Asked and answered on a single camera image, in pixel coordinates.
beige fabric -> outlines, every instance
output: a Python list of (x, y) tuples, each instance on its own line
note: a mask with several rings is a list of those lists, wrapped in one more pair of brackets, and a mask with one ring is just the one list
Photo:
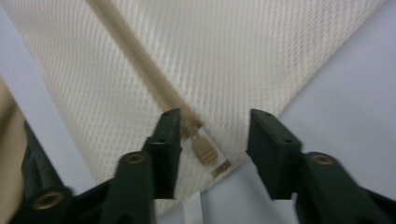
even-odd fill
[(21, 164), (27, 144), (23, 123), (0, 77), (0, 223), (7, 223), (23, 198)]
[[(236, 167), (251, 107), (278, 115), (381, 0), (114, 0)], [(140, 150), (162, 111), (83, 1), (1, 0), (97, 182)], [(183, 150), (177, 200), (215, 180)]]

textured fabric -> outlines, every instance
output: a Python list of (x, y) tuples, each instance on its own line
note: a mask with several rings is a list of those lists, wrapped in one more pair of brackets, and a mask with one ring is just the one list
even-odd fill
[[(83, 1), (1, 0), (97, 182), (162, 111)], [(381, 0), (115, 0), (153, 61), (237, 166), (251, 107), (278, 115)], [(213, 184), (183, 150), (177, 200)]]
[(27, 147), (22, 162), (23, 191), (26, 200), (29, 200), (42, 189), (62, 186), (63, 183), (35, 135), (25, 122)]

